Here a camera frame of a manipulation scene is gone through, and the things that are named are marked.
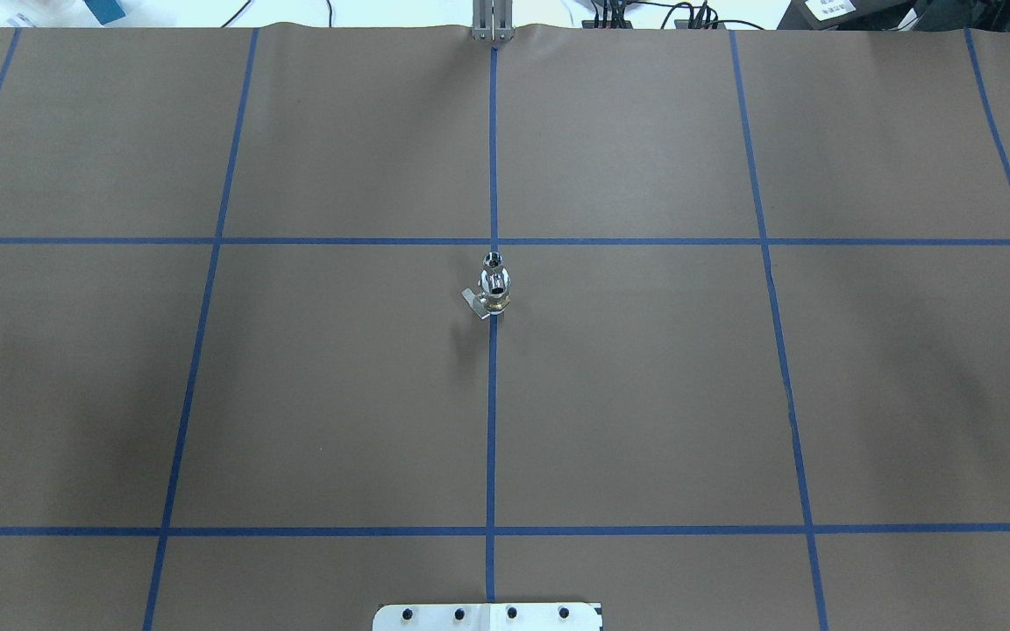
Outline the white PPR brass valve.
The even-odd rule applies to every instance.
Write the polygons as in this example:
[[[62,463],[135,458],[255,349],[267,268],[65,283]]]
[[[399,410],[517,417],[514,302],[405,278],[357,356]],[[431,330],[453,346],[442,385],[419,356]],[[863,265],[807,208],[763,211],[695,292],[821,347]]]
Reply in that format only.
[[[509,306],[510,286],[479,284],[464,288],[460,296],[477,318],[487,320],[490,316],[501,315]]]

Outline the chrome angle pipe fitting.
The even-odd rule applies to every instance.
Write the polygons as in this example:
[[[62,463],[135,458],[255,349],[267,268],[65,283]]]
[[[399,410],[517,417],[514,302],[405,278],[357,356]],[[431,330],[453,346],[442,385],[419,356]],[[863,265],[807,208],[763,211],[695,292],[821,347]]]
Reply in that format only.
[[[502,301],[510,291],[510,275],[498,251],[490,251],[482,260],[480,275],[482,295],[489,301]]]

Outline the brown table mat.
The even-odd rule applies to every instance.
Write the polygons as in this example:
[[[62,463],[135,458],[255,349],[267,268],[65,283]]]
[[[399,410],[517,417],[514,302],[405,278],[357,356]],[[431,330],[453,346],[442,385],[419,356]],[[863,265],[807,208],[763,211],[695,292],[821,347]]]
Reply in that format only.
[[[472,600],[1010,630],[1010,33],[0,28],[0,628]]]

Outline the metal plate with holes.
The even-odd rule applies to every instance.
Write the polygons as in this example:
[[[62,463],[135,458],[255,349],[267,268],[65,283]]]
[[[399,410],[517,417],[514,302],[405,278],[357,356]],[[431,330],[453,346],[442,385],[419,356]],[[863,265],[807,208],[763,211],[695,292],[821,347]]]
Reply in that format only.
[[[373,630],[602,630],[600,604],[586,602],[390,604]]]

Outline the black power strip with plugs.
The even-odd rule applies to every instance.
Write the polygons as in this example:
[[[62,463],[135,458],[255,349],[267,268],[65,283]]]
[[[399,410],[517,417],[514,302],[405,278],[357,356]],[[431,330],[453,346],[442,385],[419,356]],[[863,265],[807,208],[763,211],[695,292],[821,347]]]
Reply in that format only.
[[[725,21],[709,1],[565,1],[582,28],[717,31]]]

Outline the blue box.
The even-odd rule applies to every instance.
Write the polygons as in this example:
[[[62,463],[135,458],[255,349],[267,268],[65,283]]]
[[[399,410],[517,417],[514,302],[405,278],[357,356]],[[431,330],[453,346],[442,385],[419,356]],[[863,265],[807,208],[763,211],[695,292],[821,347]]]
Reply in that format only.
[[[116,23],[127,16],[127,11],[119,0],[85,0],[84,4],[99,25]]]

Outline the metal bracket at table edge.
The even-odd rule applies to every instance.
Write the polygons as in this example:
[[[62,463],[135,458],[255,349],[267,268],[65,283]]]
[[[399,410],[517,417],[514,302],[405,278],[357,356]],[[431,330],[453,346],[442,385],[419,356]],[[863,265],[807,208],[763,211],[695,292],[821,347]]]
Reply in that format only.
[[[512,0],[473,0],[472,37],[494,44],[510,41],[516,33]]]

